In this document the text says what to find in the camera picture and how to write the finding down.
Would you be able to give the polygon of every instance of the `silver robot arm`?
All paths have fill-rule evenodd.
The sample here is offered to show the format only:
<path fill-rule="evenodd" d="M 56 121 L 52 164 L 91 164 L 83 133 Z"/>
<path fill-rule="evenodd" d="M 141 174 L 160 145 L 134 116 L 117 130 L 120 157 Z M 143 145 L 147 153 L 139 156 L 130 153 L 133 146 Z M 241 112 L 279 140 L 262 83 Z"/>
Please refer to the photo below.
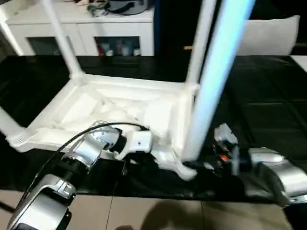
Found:
<path fill-rule="evenodd" d="M 127 139 L 120 129 L 111 126 L 85 134 L 61 158 L 52 174 L 47 174 L 17 207 L 8 230 L 64 230 L 71 213 L 68 206 L 76 196 L 80 182 L 91 171 L 102 151 L 120 154 L 126 143 L 136 142 L 138 151 L 148 152 L 152 144 L 150 131 L 134 131 L 139 140 Z"/>

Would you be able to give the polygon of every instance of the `black tabletop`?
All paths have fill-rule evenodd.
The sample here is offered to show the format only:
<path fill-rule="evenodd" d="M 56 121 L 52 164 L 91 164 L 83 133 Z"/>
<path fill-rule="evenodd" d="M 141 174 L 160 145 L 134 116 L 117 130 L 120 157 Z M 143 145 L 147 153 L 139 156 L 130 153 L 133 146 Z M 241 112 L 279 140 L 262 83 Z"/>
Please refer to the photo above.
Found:
<path fill-rule="evenodd" d="M 86 73 L 183 82 L 182 63 L 154 57 L 80 57 Z M 26 127 L 69 80 L 61 57 L 9 57 L 0 63 L 0 106 Z M 213 144 L 213 129 L 227 123 L 245 146 L 279 151 L 307 170 L 307 74 L 290 57 L 236 57 L 202 154 Z M 18 153 L 0 139 L 0 188 L 24 190 L 52 152 Z M 78 191 L 102 196 L 272 202 L 251 175 L 216 179 L 200 173 L 184 182 L 157 168 L 100 160 Z"/>

